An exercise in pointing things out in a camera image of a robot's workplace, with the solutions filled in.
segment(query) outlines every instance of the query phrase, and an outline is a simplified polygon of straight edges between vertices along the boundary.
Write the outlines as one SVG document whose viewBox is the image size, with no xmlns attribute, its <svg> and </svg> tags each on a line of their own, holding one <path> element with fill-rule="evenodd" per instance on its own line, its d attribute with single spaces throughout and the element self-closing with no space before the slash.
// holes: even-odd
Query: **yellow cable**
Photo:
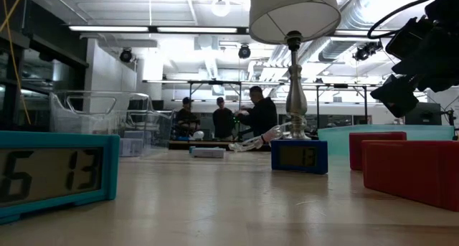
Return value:
<svg viewBox="0 0 459 246">
<path fill-rule="evenodd" d="M 8 9 L 6 7 L 6 0 L 3 0 L 3 5 L 4 5 L 4 9 L 5 9 L 5 16 L 6 16 L 6 18 L 5 18 L 6 29 L 8 30 L 9 49 L 11 50 L 11 57 L 13 59 L 14 74 L 16 74 L 17 87 L 19 89 L 19 96 L 21 97 L 22 105 L 24 106 L 24 112 L 26 113 L 27 122 L 28 122 L 29 125 L 31 125 L 32 122 L 30 121 L 29 112 L 27 111 L 26 100 L 24 99 L 24 96 L 22 96 L 21 79 L 19 78 L 19 73 L 17 71 L 16 57 L 14 56 L 13 39 L 11 38 L 11 30 L 9 28 L 9 17 L 11 16 L 11 13 L 13 12 L 15 6 L 13 6 L 11 8 L 10 14 L 8 14 Z"/>
</svg>

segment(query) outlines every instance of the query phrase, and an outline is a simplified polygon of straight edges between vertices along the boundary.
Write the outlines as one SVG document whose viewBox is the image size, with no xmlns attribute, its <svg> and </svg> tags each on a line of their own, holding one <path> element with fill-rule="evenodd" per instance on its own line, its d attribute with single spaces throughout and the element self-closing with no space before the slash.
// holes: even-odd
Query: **security camera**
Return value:
<svg viewBox="0 0 459 246">
<path fill-rule="evenodd" d="M 136 60 L 136 56 L 132 54 L 132 48 L 124 48 L 120 54 L 120 60 L 124 63 L 132 63 Z"/>
<path fill-rule="evenodd" d="M 248 59 L 250 57 L 250 48 L 248 44 L 241 45 L 241 49 L 239 50 L 239 58 L 240 59 Z"/>
</svg>

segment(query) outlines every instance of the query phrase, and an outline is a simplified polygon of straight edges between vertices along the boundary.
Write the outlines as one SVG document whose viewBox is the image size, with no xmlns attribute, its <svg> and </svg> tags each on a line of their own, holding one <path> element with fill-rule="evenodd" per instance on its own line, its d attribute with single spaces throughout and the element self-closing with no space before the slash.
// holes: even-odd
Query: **table lamp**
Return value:
<svg viewBox="0 0 459 246">
<path fill-rule="evenodd" d="M 265 44 L 286 44 L 291 51 L 286 111 L 292 118 L 293 140 L 309 139 L 304 133 L 303 116 L 308 105 L 301 87 L 298 48 L 301 42 L 334 32 L 340 21 L 336 0 L 251 0 L 250 36 Z"/>
</svg>

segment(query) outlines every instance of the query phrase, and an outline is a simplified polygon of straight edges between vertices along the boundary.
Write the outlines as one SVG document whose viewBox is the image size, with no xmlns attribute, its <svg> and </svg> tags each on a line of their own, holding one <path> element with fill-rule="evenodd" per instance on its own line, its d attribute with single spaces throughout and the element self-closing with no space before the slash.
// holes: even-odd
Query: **clock display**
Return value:
<svg viewBox="0 0 459 246">
<path fill-rule="evenodd" d="M 312 167 L 317 165 L 317 148 L 312 146 L 281 146 L 280 164 Z"/>
<path fill-rule="evenodd" d="M 103 148 L 0 149 L 0 208 L 101 188 Z"/>
</svg>

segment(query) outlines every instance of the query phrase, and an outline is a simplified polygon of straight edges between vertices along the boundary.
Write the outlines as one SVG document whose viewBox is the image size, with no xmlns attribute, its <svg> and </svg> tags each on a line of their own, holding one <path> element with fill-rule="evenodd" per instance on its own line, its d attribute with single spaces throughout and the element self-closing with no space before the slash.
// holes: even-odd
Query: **teal panel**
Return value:
<svg viewBox="0 0 459 246">
<path fill-rule="evenodd" d="M 450 141 L 454 136 L 452 126 L 427 125 L 355 125 L 318 130 L 318 137 L 328 142 L 329 156 L 349 156 L 349 134 L 365 132 L 403 131 L 409 141 Z"/>
</svg>

